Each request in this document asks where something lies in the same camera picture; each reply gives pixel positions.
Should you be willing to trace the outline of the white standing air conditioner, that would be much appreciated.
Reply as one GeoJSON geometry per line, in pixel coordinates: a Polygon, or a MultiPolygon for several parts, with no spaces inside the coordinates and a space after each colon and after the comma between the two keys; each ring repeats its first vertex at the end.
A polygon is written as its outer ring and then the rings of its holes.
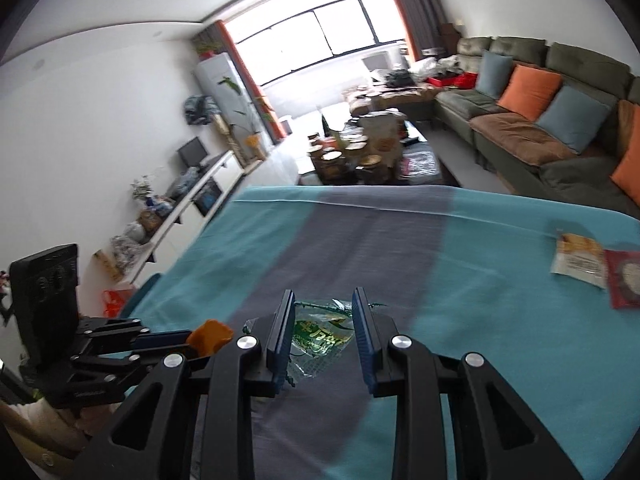
{"type": "Polygon", "coordinates": [[[201,61],[194,75],[206,96],[211,96],[226,122],[238,159],[244,166],[258,160],[257,150],[270,147],[270,137],[228,53],[201,61]]]}

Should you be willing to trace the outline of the olive green sectional sofa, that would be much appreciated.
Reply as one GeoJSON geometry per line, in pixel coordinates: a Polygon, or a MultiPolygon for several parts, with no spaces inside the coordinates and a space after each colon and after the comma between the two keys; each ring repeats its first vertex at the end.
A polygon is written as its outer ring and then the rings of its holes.
{"type": "Polygon", "coordinates": [[[639,78],[604,54],[542,39],[473,37],[470,84],[442,88],[436,117],[516,194],[639,214],[639,78]]]}

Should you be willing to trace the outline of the teal and grey tablecloth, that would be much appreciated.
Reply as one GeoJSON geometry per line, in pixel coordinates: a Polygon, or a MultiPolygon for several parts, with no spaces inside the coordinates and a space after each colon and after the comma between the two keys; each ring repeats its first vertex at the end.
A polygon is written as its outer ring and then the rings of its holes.
{"type": "Polygon", "coordinates": [[[555,275],[564,233],[637,249],[619,212],[451,186],[248,188],[134,309],[155,333],[209,318],[239,330],[298,300],[363,288],[401,333],[459,359],[482,354],[587,479],[639,426],[639,313],[555,275]]]}

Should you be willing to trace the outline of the white ceramic jar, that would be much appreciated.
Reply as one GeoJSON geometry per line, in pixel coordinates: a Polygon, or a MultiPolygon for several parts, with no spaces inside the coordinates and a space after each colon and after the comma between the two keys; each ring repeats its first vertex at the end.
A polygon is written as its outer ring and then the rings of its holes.
{"type": "Polygon", "coordinates": [[[128,223],[125,226],[124,232],[122,232],[122,234],[139,245],[143,245],[146,240],[145,228],[140,222],[137,221],[128,223]]]}

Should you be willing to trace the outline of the orange peel piece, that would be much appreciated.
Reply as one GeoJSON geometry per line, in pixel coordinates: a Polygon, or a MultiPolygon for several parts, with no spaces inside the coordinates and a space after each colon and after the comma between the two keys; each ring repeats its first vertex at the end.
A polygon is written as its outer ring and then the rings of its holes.
{"type": "Polygon", "coordinates": [[[233,339],[233,330],[217,320],[206,320],[200,327],[190,333],[186,344],[200,358],[213,356],[233,339]]]}

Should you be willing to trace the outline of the tall green potted plant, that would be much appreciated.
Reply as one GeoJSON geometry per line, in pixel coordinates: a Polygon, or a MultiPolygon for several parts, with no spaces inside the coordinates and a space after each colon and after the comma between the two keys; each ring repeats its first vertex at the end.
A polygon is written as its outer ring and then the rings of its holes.
{"type": "Polygon", "coordinates": [[[229,127],[236,143],[244,151],[245,160],[264,162],[268,158],[270,147],[264,136],[262,122],[244,87],[229,75],[222,75],[217,86],[228,101],[227,107],[231,114],[229,127]]]}

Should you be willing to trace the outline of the cluttered dark coffee table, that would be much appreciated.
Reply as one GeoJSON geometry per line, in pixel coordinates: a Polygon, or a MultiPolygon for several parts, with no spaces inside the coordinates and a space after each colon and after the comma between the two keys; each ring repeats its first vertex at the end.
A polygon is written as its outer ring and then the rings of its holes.
{"type": "Polygon", "coordinates": [[[448,185],[459,180],[436,154],[423,132],[399,110],[373,113],[378,128],[368,130],[359,117],[341,130],[324,122],[322,133],[307,136],[311,168],[299,185],[448,185]]]}

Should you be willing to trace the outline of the orange red plastic bag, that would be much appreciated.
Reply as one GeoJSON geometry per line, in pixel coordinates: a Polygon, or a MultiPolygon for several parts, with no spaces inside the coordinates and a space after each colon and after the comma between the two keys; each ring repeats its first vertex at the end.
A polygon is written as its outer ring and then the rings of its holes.
{"type": "Polygon", "coordinates": [[[134,289],[131,287],[104,290],[102,292],[104,318],[117,318],[132,296],[134,296],[134,289]]]}

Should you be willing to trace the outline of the red snack packet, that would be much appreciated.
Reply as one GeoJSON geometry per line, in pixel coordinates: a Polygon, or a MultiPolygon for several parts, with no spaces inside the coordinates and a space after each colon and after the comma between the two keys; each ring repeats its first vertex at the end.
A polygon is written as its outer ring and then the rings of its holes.
{"type": "Polygon", "coordinates": [[[638,308],[640,298],[639,253],[607,249],[604,255],[612,308],[638,308]]]}

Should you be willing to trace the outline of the green clear snack wrapper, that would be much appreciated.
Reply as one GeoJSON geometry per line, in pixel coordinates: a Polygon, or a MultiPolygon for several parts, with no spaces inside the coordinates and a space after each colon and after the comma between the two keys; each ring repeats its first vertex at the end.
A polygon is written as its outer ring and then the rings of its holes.
{"type": "MultiPolygon", "coordinates": [[[[274,312],[248,320],[243,327],[242,336],[236,340],[241,353],[242,380],[250,385],[256,396],[267,398],[280,393],[272,392],[271,375],[266,367],[266,345],[274,312]]],[[[317,304],[295,298],[295,325],[288,372],[282,389],[285,385],[296,387],[299,382],[317,377],[334,364],[352,344],[357,349],[352,325],[352,300],[332,300],[327,304],[317,304]]],[[[379,370],[382,368],[382,355],[380,337],[379,370]]]]}

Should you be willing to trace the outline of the beige snack packet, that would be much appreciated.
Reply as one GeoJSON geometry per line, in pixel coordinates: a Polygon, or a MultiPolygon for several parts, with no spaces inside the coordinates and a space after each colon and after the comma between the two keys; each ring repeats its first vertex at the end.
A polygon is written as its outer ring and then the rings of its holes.
{"type": "Polygon", "coordinates": [[[608,269],[604,248],[593,238],[561,233],[556,240],[551,273],[605,289],[608,269]]]}

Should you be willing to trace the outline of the grey blue cushion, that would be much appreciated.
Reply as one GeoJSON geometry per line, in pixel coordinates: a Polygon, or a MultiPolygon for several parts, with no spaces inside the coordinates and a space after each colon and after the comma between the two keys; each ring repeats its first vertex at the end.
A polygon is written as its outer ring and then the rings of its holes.
{"type": "Polygon", "coordinates": [[[564,84],[535,125],[575,154],[582,154],[611,113],[611,107],[564,84]]]}
{"type": "Polygon", "coordinates": [[[485,51],[480,60],[475,89],[498,100],[509,83],[513,68],[512,56],[485,51]]]}

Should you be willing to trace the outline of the black computer monitor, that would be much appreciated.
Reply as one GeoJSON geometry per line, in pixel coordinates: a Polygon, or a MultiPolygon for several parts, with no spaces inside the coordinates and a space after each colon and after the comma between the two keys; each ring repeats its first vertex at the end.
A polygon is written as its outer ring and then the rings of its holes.
{"type": "Polygon", "coordinates": [[[208,151],[202,141],[194,136],[189,142],[183,144],[177,151],[178,157],[186,168],[199,167],[208,157],[208,151]]]}

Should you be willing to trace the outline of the orange cushion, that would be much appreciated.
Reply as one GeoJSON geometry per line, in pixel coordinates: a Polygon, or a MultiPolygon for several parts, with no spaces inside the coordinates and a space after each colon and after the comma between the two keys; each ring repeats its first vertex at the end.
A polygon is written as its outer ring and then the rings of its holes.
{"type": "Polygon", "coordinates": [[[525,65],[517,65],[498,105],[509,112],[536,122],[562,87],[560,74],[525,65]]]}
{"type": "Polygon", "coordinates": [[[621,188],[636,204],[640,198],[640,176],[639,176],[639,157],[640,157],[640,124],[639,124],[639,105],[630,103],[627,106],[630,121],[628,145],[623,159],[612,174],[612,181],[621,188]]]}

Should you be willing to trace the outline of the white black TV cabinet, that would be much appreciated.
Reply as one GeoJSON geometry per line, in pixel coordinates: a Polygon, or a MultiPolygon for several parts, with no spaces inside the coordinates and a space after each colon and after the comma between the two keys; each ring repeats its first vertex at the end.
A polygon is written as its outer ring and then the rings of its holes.
{"type": "Polygon", "coordinates": [[[142,246],[140,257],[119,285],[140,287],[153,274],[169,270],[213,219],[243,174],[232,151],[216,157],[201,179],[175,204],[149,243],[142,246]]]}

